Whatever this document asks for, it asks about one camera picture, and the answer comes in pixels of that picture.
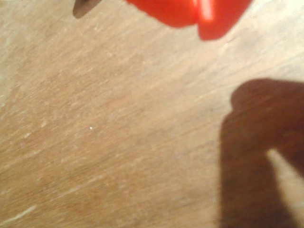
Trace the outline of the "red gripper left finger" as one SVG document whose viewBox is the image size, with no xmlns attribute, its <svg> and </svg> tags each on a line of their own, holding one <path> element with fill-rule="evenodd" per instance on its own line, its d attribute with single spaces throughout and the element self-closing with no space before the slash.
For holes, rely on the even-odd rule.
<svg viewBox="0 0 304 228">
<path fill-rule="evenodd" d="M 192 0 L 129 0 L 128 3 L 171 27 L 181 28 L 196 22 L 196 3 Z"/>
</svg>

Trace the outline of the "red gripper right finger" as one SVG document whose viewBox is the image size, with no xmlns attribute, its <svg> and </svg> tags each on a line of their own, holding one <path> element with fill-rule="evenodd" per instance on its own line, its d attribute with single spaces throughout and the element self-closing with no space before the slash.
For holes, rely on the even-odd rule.
<svg viewBox="0 0 304 228">
<path fill-rule="evenodd" d="M 251 0 L 199 0 L 198 32 L 202 40 L 227 34 L 251 4 Z"/>
</svg>

